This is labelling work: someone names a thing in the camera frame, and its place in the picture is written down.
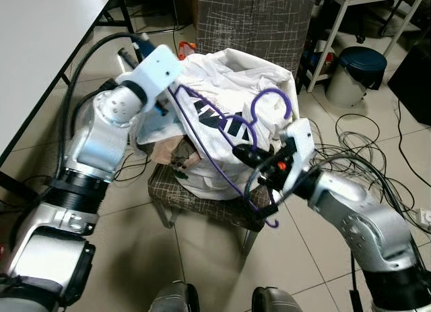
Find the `grey left robot foot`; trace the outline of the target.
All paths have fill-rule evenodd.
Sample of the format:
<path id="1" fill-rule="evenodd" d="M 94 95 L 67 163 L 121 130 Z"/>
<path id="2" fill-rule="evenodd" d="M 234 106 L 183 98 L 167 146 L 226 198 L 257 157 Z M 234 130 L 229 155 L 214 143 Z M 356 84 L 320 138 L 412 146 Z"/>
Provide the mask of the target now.
<path id="1" fill-rule="evenodd" d="M 198 293 L 193 284 L 176 280 L 161 288 L 148 312 L 200 312 Z"/>

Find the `grey right robot foot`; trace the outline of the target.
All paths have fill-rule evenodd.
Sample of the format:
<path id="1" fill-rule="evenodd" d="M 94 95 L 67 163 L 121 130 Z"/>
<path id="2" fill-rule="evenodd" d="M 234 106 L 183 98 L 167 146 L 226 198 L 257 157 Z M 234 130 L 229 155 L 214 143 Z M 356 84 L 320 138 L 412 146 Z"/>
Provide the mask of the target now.
<path id="1" fill-rule="evenodd" d="M 280 288 L 256 287 L 252 295 L 251 312 L 303 312 L 294 297 Z"/>

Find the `patterned brown garment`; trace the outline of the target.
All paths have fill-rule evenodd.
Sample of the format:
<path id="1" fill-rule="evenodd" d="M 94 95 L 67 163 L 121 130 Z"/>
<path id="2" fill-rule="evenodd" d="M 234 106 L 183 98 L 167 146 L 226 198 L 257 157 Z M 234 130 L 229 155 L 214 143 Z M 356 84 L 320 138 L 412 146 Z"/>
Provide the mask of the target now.
<path id="1" fill-rule="evenodd" d="M 191 169 L 201 165 L 202 156 L 187 135 L 167 137 L 149 146 L 152 146 L 150 158 L 172 169 L 178 179 L 188 179 Z"/>

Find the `navy lid trash bin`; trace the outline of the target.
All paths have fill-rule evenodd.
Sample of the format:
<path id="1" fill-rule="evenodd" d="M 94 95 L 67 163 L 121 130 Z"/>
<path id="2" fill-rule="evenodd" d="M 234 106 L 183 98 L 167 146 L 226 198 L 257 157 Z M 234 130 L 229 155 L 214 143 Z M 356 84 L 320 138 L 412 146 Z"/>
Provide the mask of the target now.
<path id="1" fill-rule="evenodd" d="M 376 50 L 354 45 L 339 54 L 335 71 L 326 88 L 326 99 L 340 108 L 361 103 L 367 90 L 378 90 L 388 63 Z"/>

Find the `white table black legs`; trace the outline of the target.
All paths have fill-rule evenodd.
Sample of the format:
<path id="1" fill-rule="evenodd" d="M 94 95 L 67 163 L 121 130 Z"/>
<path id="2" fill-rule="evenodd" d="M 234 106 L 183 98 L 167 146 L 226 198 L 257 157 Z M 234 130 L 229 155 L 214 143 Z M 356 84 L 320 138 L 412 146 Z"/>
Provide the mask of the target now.
<path id="1" fill-rule="evenodd" d="M 0 167 L 110 0 L 0 0 Z M 36 192 L 0 170 L 0 187 Z"/>

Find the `black box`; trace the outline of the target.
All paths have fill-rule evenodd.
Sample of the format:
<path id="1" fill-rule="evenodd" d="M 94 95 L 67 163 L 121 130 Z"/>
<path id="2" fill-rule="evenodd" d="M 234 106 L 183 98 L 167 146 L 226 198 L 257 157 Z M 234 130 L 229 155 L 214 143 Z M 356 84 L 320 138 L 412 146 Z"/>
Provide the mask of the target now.
<path id="1" fill-rule="evenodd" d="M 420 40 L 410 48 L 388 81 L 391 92 L 413 118 L 431 124 L 431 41 Z"/>

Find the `white power strip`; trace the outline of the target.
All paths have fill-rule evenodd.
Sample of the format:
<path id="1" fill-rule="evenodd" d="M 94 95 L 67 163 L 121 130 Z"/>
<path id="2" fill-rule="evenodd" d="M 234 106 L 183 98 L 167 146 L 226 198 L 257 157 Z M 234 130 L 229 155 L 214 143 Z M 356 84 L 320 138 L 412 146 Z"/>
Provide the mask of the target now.
<path id="1" fill-rule="evenodd" d="M 425 230 L 431 231 L 431 210 L 425 210 L 425 208 L 421 208 L 418 211 L 418 218 L 420 219 L 419 224 Z"/>

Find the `purple clothes hanger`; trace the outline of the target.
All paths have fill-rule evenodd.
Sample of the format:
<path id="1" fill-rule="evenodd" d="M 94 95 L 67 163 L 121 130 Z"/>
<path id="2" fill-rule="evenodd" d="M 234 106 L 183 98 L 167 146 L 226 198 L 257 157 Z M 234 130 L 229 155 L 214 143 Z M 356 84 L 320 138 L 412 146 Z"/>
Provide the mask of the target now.
<path id="1" fill-rule="evenodd" d="M 208 99 L 206 99 L 205 96 L 202 96 L 202 94 L 198 94 L 196 91 L 192 90 L 192 88 L 188 87 L 184 84 L 179 84 L 178 87 L 175 90 L 172 90 L 172 88 L 167 88 L 167 91 L 170 95 L 170 99 L 174 103 L 174 107 L 176 110 L 178 110 L 179 114 L 182 115 L 182 118 L 185 119 L 186 122 L 190 122 L 190 119 L 185 114 L 184 109 L 182 108 L 181 103 L 178 101 L 178 93 L 184 90 L 186 94 L 190 94 L 191 97 L 197 98 L 199 100 L 202 100 L 205 104 L 212 106 L 213 110 L 215 110 L 216 114 L 218 114 L 220 120 L 218 122 L 218 131 L 224 136 L 224 139 L 226 142 L 229 143 L 229 145 L 234 146 L 234 143 L 230 139 L 230 137 L 227 136 L 227 133 L 224 131 L 224 125 L 226 124 L 227 120 L 235 120 L 240 122 L 242 126 L 246 127 L 247 133 L 250 135 L 250 142 L 251 146 L 253 148 L 256 148 L 258 146 L 258 137 L 257 137 L 257 131 L 255 129 L 255 123 L 257 123 L 258 117 L 256 114 L 256 106 L 260 99 L 264 98 L 265 94 L 277 94 L 282 100 L 283 104 L 286 106 L 286 111 L 284 111 L 284 118 L 289 119 L 290 115 L 292 115 L 292 101 L 289 99 L 286 94 L 283 93 L 283 90 L 280 90 L 280 88 L 265 88 L 260 93 L 258 93 L 255 97 L 253 97 L 253 100 L 251 102 L 251 121 L 247 121 L 242 116 L 236 116 L 236 115 L 225 115 L 223 112 L 219 110 L 219 108 L 215 105 L 213 105 L 212 102 L 210 102 Z M 203 145 L 202 140 L 198 136 L 198 133 L 196 130 L 194 130 L 194 127 L 189 127 L 189 131 L 191 132 L 192 139 L 197 140 L 197 146 L 198 150 L 203 152 L 202 157 L 206 158 L 209 163 L 219 172 L 220 176 L 231 186 L 231 188 L 237 192 L 239 195 L 239 198 L 244 200 L 247 205 L 253 209 L 253 213 L 256 214 L 256 217 L 258 217 L 260 220 L 262 220 L 265 225 L 267 225 L 269 228 L 278 228 L 279 222 L 278 220 L 272 220 L 272 222 L 269 222 L 267 220 L 268 215 L 262 214 L 261 210 L 255 206 L 250 201 L 250 195 L 251 195 L 251 183 L 256 180 L 255 177 L 249 177 L 249 180 L 247 180 L 246 183 L 246 191 L 240 191 L 239 186 L 234 183 L 231 179 L 228 178 L 227 174 L 222 170 L 221 167 L 219 167 L 219 164 L 216 164 L 215 160 L 213 160 L 212 155 L 210 155 L 209 150 Z"/>

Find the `grey robot foot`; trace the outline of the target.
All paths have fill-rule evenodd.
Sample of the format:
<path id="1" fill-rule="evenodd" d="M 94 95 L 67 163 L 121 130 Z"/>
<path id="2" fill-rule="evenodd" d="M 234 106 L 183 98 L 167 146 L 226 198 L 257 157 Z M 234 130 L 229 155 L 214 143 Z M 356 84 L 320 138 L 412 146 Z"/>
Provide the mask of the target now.
<path id="1" fill-rule="evenodd" d="M 280 288 L 256 287 L 252 295 L 251 312 L 303 312 L 294 297 Z"/>
<path id="2" fill-rule="evenodd" d="M 198 293 L 193 284 L 176 280 L 161 288 L 148 312 L 200 312 Z"/>

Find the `brown plaid chair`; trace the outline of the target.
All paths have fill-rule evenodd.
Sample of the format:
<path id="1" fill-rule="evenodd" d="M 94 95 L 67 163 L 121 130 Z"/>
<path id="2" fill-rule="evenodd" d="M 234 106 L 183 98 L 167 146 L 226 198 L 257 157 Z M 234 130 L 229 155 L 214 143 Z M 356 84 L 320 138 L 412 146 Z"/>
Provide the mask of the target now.
<path id="1" fill-rule="evenodd" d="M 202 94 L 225 115 L 251 121 L 253 97 L 265 88 L 280 88 L 292 101 L 292 115 L 284 118 L 286 106 L 277 94 L 265 94 L 256 106 L 255 129 L 258 148 L 276 152 L 282 146 L 280 134 L 299 114 L 298 93 L 293 72 L 298 68 L 302 44 L 310 25 L 314 0 L 198 0 L 198 51 L 182 60 L 185 72 L 172 85 L 179 84 Z M 170 99 L 168 91 L 162 96 Z M 167 137 L 187 135 L 194 127 L 213 160 L 228 178 L 246 191 L 252 168 L 231 155 L 232 146 L 218 131 L 218 114 L 212 106 L 178 93 L 186 122 L 172 100 L 173 113 L 145 118 L 137 133 L 137 145 L 147 146 Z M 234 144 L 249 142 L 246 127 L 227 120 L 224 131 Z M 172 228 L 179 210 L 210 216 L 246 229 L 241 253 L 247 255 L 265 223 L 239 198 L 219 172 L 202 157 L 200 167 L 191 169 L 188 179 L 178 179 L 172 169 L 154 161 L 147 190 L 166 228 Z M 272 191 L 259 182 L 251 183 L 250 201 L 257 208 L 272 204 Z"/>

